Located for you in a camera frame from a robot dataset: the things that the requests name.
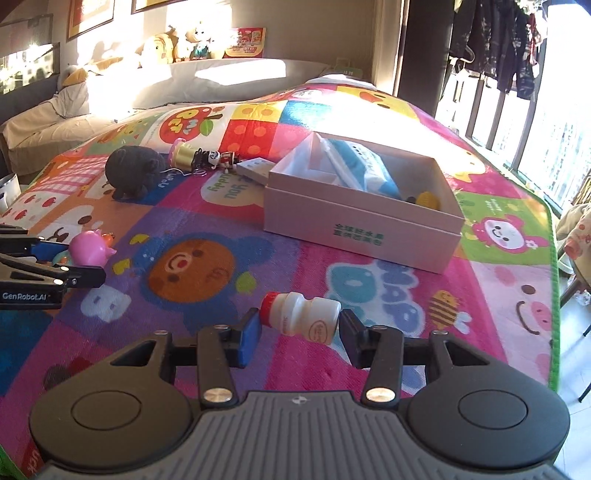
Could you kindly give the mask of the pink pig toy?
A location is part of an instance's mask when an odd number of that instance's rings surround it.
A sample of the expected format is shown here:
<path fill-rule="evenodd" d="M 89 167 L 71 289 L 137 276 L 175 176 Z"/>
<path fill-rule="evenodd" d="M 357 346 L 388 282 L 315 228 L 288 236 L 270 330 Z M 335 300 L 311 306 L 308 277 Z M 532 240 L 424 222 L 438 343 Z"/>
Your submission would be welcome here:
<path fill-rule="evenodd" d="M 74 265 L 104 267 L 117 251 L 111 246 L 113 238 L 100 230 L 89 230 L 76 235 L 68 246 Z"/>

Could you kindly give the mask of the white yogurt drink bottle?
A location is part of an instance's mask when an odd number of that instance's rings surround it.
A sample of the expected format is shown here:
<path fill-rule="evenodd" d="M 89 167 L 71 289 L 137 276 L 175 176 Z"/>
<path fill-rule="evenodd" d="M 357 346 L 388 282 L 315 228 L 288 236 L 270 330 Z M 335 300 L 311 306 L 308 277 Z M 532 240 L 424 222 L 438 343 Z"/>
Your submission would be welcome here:
<path fill-rule="evenodd" d="M 286 336 L 301 336 L 312 343 L 329 345 L 335 337 L 342 304 L 297 292 L 269 292 L 259 309 L 260 322 Z"/>

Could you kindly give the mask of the blue wet wipes pack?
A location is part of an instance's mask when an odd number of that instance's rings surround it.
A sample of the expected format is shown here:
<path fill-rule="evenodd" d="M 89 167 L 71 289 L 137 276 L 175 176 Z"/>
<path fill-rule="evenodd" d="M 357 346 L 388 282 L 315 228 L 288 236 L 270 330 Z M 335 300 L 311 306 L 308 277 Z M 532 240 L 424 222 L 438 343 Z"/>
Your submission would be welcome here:
<path fill-rule="evenodd" d="M 322 137 L 321 145 L 342 185 L 356 191 L 402 199 L 400 189 L 380 155 L 351 140 Z"/>

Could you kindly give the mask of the colourful cartoon play mat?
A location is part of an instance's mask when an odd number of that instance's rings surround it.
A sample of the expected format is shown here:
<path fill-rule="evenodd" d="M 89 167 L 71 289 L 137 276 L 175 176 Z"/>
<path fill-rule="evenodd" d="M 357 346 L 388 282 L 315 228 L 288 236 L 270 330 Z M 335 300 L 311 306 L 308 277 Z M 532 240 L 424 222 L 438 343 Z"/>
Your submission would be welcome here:
<path fill-rule="evenodd" d="M 436 160 L 465 217 L 433 273 L 263 228 L 266 186 L 172 168 L 196 149 L 278 163 L 308 134 Z M 112 198 L 108 156 L 148 147 L 168 168 L 141 200 Z M 51 310 L 1 309 L 1 462 L 33 479 L 553 479 L 569 431 L 556 393 L 554 232 L 538 197 L 448 128 L 378 91 L 327 82 L 250 101 L 163 107 L 57 156 L 3 225 L 117 251 L 98 288 Z M 202 408 L 197 333 L 237 324 L 269 292 L 339 301 L 405 337 L 396 408 L 361 403 L 369 370 L 263 325 L 231 368 L 239 403 Z"/>

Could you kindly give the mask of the black plush toy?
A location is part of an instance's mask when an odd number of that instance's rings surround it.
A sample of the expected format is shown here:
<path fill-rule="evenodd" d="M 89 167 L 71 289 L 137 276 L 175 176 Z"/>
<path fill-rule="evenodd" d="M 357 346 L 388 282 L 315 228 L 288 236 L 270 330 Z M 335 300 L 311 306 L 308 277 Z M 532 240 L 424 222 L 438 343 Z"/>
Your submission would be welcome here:
<path fill-rule="evenodd" d="M 167 161 L 155 150 L 143 146 L 122 146 L 105 163 L 105 177 L 113 187 L 114 200 L 141 200 L 160 182 Z"/>

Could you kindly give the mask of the white cardboard box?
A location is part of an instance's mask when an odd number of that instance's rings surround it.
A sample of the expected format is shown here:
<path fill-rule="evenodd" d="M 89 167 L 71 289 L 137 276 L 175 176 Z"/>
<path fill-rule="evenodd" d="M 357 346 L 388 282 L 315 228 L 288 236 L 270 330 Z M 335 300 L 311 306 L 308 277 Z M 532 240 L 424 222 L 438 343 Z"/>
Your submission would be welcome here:
<path fill-rule="evenodd" d="M 380 155 L 401 200 L 342 185 L 321 139 L 358 142 Z M 424 191 L 439 211 L 416 204 Z M 361 139 L 311 133 L 270 171 L 263 201 L 267 232 L 443 272 L 459 245 L 465 217 L 436 160 Z"/>

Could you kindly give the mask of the yellow round toy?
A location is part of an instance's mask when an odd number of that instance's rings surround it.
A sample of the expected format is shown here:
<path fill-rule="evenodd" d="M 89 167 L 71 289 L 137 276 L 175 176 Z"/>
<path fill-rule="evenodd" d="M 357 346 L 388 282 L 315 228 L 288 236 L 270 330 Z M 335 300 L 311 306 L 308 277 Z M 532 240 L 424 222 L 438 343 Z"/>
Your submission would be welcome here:
<path fill-rule="evenodd" d="M 419 194 L 416 198 L 416 204 L 437 211 L 441 209 L 441 201 L 439 197 L 431 191 L 424 191 Z"/>

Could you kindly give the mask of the yellow pink figurine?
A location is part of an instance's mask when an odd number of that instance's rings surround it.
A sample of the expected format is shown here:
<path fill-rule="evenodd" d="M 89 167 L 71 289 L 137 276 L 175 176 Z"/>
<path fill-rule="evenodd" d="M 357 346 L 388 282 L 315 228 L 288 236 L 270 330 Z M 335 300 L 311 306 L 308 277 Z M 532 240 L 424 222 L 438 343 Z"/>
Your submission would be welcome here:
<path fill-rule="evenodd" d="M 190 172 L 195 169 L 195 154 L 197 149 L 183 138 L 176 139 L 169 150 L 168 162 L 172 168 Z"/>

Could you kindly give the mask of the small white carton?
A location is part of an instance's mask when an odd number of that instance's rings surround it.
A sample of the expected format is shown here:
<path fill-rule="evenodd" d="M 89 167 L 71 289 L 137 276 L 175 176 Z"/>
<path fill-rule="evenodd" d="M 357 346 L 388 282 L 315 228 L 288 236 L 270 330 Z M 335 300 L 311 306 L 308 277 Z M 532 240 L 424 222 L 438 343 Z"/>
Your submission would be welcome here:
<path fill-rule="evenodd" d="M 267 182 L 269 182 L 270 171 L 273 170 L 274 166 L 276 166 L 276 163 L 257 157 L 240 161 L 235 165 L 235 171 L 253 182 L 266 186 Z"/>

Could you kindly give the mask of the black red figurine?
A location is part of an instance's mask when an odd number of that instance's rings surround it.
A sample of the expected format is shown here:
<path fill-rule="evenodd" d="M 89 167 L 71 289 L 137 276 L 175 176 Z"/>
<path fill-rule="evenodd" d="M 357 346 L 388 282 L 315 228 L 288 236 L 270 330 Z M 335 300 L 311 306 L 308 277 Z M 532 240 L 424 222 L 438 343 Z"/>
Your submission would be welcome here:
<path fill-rule="evenodd" d="M 191 168 L 193 170 L 222 170 L 224 173 L 229 173 L 236 170 L 236 165 L 239 162 L 239 156 L 235 152 L 208 151 L 198 148 L 193 153 Z"/>

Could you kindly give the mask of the chair with floral cloth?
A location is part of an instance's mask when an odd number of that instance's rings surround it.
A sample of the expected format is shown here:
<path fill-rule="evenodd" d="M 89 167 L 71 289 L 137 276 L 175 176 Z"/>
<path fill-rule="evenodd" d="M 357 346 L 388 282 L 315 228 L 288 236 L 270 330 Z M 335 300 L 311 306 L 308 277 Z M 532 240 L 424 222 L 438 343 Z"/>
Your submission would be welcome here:
<path fill-rule="evenodd" d="M 558 241 L 557 259 L 566 257 L 574 279 L 561 294 L 563 307 L 576 292 L 590 292 L 590 204 L 573 206 L 559 220 L 555 229 Z"/>

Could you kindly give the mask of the orange plush toy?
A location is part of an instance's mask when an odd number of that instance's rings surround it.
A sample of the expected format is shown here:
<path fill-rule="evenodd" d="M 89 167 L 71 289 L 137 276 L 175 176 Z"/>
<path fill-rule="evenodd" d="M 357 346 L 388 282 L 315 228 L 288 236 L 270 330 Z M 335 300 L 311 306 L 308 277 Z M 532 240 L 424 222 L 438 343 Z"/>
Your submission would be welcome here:
<path fill-rule="evenodd" d="M 177 35 L 174 29 L 146 38 L 137 50 L 139 66 L 147 68 L 160 64 L 172 64 L 175 61 Z"/>

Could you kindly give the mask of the red framed picture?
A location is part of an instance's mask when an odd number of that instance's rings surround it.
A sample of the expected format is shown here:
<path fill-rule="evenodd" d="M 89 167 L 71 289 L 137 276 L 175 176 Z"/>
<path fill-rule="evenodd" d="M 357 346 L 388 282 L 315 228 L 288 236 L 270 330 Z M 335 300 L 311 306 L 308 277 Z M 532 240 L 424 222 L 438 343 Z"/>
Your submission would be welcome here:
<path fill-rule="evenodd" d="M 114 18 L 114 0 L 71 0 L 69 2 L 67 40 L 110 23 Z"/>

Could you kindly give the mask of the white plush toy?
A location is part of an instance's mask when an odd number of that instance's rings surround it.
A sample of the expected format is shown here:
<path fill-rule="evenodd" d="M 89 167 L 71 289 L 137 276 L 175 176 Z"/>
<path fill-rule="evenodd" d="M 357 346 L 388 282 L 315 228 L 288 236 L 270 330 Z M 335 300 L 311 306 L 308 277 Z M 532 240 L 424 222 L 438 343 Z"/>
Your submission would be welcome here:
<path fill-rule="evenodd" d="M 188 59 L 207 60 L 221 59 L 223 48 L 221 40 L 212 33 L 211 28 L 199 23 L 185 32 L 185 40 L 188 43 Z"/>

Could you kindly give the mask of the red card on sofa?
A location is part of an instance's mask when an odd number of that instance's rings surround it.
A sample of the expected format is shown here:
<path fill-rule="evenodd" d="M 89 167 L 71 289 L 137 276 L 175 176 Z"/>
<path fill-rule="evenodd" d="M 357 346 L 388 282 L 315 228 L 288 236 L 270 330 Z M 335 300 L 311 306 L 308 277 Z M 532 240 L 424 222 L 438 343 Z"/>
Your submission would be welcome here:
<path fill-rule="evenodd" d="M 266 28 L 243 27 L 232 30 L 233 44 L 224 50 L 224 58 L 263 58 L 266 46 Z"/>

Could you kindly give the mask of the hanging dark clothes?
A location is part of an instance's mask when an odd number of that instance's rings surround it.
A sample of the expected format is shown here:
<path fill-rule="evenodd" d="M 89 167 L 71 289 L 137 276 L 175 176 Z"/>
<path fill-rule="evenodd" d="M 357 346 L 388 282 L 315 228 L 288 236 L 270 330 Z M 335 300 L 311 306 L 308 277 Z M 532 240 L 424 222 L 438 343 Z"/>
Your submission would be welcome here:
<path fill-rule="evenodd" d="M 449 55 L 461 68 L 495 80 L 499 91 L 529 100 L 543 20 L 539 1 L 457 1 Z"/>

